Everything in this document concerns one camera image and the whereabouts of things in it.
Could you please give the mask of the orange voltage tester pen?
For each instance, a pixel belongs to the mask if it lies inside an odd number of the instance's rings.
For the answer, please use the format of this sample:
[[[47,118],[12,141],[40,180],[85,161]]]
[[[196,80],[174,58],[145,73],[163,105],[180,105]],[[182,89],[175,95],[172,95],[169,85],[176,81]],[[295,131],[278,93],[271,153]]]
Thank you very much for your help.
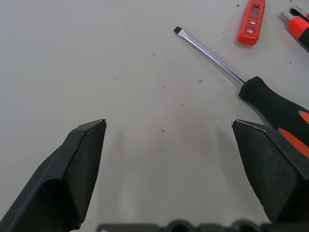
[[[237,41],[255,45],[259,39],[265,11],[265,0],[249,0],[240,26]]]

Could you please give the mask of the orange black utility knife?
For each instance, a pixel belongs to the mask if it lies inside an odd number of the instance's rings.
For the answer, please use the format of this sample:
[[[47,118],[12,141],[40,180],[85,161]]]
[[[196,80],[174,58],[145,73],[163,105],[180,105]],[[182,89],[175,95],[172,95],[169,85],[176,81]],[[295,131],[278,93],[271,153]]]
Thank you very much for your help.
[[[291,6],[282,11],[281,20],[292,37],[309,53],[309,13]]]

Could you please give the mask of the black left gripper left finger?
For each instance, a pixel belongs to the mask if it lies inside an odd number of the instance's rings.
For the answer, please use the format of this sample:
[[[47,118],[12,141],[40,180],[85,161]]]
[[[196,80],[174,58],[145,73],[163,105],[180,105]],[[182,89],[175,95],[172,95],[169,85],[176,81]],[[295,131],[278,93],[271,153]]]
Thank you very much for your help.
[[[34,172],[0,232],[70,232],[84,222],[98,177],[106,121],[73,129]]]

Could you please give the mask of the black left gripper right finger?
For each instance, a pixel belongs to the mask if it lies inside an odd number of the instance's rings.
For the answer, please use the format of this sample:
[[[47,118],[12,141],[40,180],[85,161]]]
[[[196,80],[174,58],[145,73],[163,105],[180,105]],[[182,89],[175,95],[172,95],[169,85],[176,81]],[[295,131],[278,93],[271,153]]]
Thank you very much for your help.
[[[232,129],[246,176],[269,221],[309,222],[309,159],[265,125],[235,119]]]

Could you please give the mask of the flathead screwdriver black orange handle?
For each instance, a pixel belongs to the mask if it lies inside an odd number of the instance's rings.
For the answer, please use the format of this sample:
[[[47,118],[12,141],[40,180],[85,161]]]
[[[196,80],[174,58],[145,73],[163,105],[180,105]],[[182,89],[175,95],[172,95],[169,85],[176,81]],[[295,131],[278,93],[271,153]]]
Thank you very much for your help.
[[[308,109],[280,96],[258,76],[245,80],[194,40],[184,29],[177,26],[174,33],[236,80],[241,85],[239,97],[255,107],[272,128],[278,130],[288,142],[309,159]]]

